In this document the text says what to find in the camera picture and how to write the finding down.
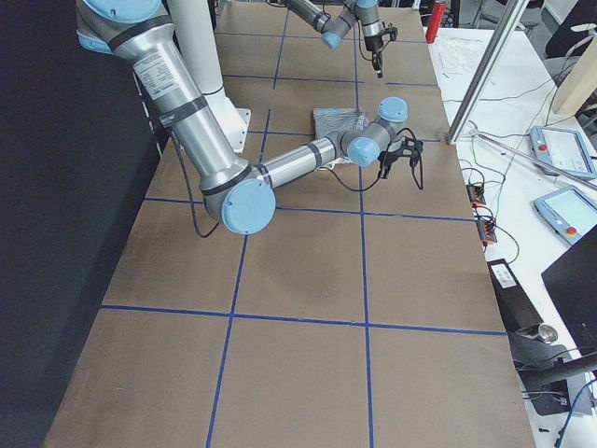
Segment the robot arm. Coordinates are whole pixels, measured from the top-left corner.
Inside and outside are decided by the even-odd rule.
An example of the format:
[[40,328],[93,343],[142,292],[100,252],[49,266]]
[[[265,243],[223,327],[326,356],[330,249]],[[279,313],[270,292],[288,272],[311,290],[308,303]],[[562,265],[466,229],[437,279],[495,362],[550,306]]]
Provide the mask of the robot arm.
[[131,64],[162,126],[198,171],[208,214],[235,233],[270,223],[277,187],[340,157],[371,165],[396,143],[408,117],[406,102],[388,97],[360,131],[334,131],[252,164],[241,155],[247,120],[224,90],[206,2],[79,1],[76,22],[83,48]]
[[332,17],[324,7],[312,1],[273,1],[273,7],[284,7],[298,15],[322,35],[322,40],[331,49],[340,45],[342,39],[356,25],[364,37],[366,50],[370,53],[373,70],[377,78],[383,78],[382,53],[389,42],[397,39],[397,28],[386,24],[380,18],[379,4],[374,0],[343,1],[343,8],[337,17]]

